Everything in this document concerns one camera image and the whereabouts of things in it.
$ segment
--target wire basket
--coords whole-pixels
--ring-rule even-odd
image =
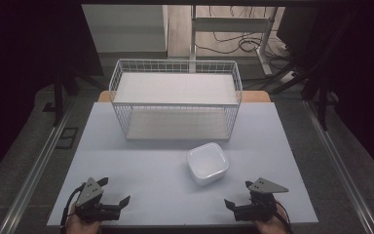
[[[228,140],[242,101],[234,61],[120,59],[109,85],[126,139]]]

